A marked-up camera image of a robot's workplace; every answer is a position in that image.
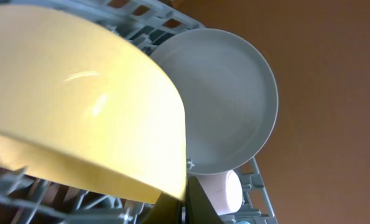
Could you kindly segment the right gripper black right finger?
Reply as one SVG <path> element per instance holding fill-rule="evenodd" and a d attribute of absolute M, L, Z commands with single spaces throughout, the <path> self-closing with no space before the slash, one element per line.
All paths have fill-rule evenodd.
<path fill-rule="evenodd" d="M 186 224 L 224 224 L 196 177 L 187 182 L 185 197 Z"/>

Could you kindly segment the yellow bowl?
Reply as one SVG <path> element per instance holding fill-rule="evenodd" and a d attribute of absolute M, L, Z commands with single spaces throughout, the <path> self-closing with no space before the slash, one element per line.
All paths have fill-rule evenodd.
<path fill-rule="evenodd" d="M 65 12 L 0 4 L 0 166 L 129 200 L 181 200 L 183 103 L 125 39 Z"/>

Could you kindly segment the pink cup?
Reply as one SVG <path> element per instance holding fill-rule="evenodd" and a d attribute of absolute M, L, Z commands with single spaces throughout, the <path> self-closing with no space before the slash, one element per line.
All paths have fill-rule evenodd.
<path fill-rule="evenodd" d="M 237 212 L 243 203 L 240 179 L 234 170 L 220 174 L 196 175 L 218 215 Z"/>

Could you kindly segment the grey ceramic plate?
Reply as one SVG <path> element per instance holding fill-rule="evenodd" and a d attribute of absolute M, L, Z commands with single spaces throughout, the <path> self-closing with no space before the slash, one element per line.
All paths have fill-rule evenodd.
<path fill-rule="evenodd" d="M 195 29 L 166 40 L 151 59 L 182 99 L 191 174 L 235 169 L 263 148 L 279 95 L 267 60 L 248 41 L 224 30 Z"/>

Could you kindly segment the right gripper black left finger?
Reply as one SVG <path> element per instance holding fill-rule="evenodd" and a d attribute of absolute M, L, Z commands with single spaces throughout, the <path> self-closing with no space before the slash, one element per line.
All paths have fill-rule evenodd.
<path fill-rule="evenodd" d="M 141 224 L 181 224 L 182 202 L 165 193 L 161 193 L 152 210 Z"/>

